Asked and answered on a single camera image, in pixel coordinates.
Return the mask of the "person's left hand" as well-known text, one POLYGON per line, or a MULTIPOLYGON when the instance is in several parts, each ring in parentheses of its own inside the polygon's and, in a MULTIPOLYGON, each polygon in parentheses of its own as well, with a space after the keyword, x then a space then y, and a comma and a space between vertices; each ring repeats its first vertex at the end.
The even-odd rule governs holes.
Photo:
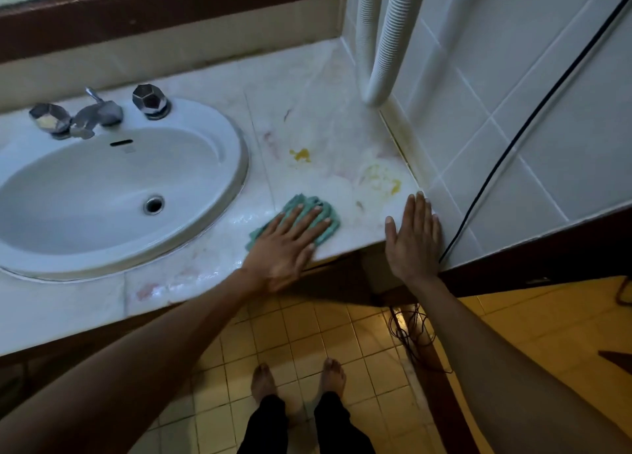
POLYGON ((315 225, 318 229, 311 242, 296 241, 296 219, 303 210, 302 205, 283 219, 276 232, 264 236, 264 231, 251 246, 242 267, 235 274, 240 291, 252 296, 259 293, 275 293, 296 282, 296 258, 300 251, 325 231, 330 219, 315 225))

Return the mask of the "person's right hand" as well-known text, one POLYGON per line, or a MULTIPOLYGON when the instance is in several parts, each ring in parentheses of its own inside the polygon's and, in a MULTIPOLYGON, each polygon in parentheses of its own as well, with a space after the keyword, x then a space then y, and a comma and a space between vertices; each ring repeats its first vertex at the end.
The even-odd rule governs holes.
POLYGON ((399 249, 385 256, 392 274, 408 287, 422 286, 438 278, 441 244, 432 240, 432 205, 426 199, 424 232, 414 232, 415 196, 408 196, 398 228, 399 249))

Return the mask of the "green cleaning cloth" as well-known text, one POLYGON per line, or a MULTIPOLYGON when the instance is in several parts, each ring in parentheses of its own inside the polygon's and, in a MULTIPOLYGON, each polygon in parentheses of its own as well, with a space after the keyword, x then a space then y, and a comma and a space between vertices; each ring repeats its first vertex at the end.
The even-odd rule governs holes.
POLYGON ((341 221, 337 211, 330 203, 322 200, 318 196, 308 197, 304 194, 296 194, 284 205, 281 210, 281 212, 284 213, 284 219, 286 219, 298 205, 302 205, 303 210, 301 214, 297 217, 296 223, 300 221, 304 216, 306 216, 308 212, 316 207, 320 207, 320 214, 318 215, 318 217, 315 218, 310 227, 314 227, 325 219, 330 219, 328 228, 314 240, 314 244, 316 247, 320 247, 320 245, 327 242, 328 239, 334 236, 341 225, 341 221))

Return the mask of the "person's right forearm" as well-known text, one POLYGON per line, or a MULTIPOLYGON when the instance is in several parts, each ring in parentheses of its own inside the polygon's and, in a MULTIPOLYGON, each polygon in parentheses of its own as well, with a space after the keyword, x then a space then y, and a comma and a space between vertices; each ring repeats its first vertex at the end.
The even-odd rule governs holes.
POLYGON ((438 277, 416 278, 409 289, 496 454, 632 454, 622 429, 502 338, 438 277))

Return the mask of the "person's left forearm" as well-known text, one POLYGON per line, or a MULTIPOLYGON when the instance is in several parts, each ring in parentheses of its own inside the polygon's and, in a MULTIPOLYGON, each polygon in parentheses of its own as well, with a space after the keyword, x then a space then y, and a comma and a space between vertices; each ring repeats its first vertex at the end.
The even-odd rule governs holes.
POLYGON ((127 334, 0 420, 0 454, 125 454, 205 349, 270 278, 241 268, 127 334))

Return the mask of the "person's right foot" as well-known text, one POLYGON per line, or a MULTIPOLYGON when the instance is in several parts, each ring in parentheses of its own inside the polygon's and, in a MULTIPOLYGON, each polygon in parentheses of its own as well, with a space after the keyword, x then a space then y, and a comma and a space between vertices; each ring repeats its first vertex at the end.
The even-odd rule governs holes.
POLYGON ((320 375, 319 393, 323 396, 334 393, 339 398, 343 397, 346 386, 346 374, 341 363, 328 357, 324 363, 320 375))

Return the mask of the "person's foot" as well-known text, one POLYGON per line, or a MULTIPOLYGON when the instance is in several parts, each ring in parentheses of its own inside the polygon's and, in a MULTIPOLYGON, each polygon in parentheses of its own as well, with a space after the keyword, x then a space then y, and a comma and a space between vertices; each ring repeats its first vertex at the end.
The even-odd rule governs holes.
POLYGON ((273 373, 266 363, 259 364, 253 371, 250 389, 257 405, 260 405, 266 397, 278 396, 273 373))
POLYGON ((334 393, 339 398, 343 397, 346 386, 346 374, 341 363, 328 357, 324 363, 320 375, 319 393, 323 396, 334 393))

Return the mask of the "person's left foot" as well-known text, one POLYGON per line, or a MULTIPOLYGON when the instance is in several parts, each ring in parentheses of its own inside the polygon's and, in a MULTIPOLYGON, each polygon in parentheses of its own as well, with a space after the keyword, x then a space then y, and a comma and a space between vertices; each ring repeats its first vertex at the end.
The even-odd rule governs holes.
POLYGON ((266 363, 259 364, 253 371, 250 389, 257 405, 260 405, 266 397, 278 396, 273 373, 266 363))

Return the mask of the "black trousers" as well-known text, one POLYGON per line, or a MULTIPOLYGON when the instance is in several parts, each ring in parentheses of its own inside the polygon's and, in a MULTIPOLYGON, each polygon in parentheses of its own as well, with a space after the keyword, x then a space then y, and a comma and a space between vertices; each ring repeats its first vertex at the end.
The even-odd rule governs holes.
MULTIPOLYGON (((376 454, 369 437, 352 424, 338 394, 324 393, 314 411, 320 454, 376 454)), ((287 454, 289 420, 276 394, 264 397, 250 416, 238 454, 287 454)))

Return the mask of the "dark wooden floor threshold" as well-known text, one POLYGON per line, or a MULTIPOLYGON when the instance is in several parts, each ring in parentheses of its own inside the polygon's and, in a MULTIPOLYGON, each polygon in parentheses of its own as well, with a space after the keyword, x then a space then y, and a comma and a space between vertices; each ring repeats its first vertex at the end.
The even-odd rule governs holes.
POLYGON ((390 327, 407 352, 446 454, 481 454, 449 382, 419 305, 391 307, 390 327))

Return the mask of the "chrome faceted tap knob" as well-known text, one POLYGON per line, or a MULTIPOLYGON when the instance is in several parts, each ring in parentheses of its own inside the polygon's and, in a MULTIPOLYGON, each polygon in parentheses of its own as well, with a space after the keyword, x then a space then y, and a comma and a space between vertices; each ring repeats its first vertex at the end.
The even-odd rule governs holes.
POLYGON ((137 85, 132 102, 149 121, 158 121, 170 114, 171 102, 163 91, 150 83, 137 85))
POLYGON ((69 127, 73 118, 65 108, 50 103, 36 103, 28 111, 28 115, 40 130, 50 134, 52 138, 70 138, 69 127))

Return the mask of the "white oval sink basin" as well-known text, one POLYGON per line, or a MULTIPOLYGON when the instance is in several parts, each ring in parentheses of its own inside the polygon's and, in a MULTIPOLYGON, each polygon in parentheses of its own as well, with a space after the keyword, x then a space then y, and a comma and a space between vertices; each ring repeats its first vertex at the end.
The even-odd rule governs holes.
POLYGON ((124 119, 88 140, 37 138, 0 150, 0 269, 42 281, 126 271, 206 231, 249 171, 245 134, 214 107, 174 98, 149 121, 127 100, 124 119), (146 216, 143 202, 165 200, 146 216))

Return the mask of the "chrome faucet spout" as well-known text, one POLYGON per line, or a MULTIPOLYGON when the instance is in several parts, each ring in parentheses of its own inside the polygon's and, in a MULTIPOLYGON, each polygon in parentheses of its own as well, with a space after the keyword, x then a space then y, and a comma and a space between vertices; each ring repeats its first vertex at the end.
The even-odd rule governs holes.
POLYGON ((95 103, 77 112, 69 126, 69 134, 71 137, 88 140, 95 135, 94 129, 97 125, 118 125, 123 121, 124 115, 122 107, 115 101, 104 100, 91 87, 85 87, 85 91, 95 103))

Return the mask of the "dark wooden mirror frame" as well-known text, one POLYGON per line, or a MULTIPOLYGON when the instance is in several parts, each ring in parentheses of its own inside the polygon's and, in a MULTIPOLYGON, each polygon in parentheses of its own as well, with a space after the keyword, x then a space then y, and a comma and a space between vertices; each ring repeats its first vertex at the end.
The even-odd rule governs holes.
POLYGON ((296 1, 25 1, 0 7, 0 64, 296 1))

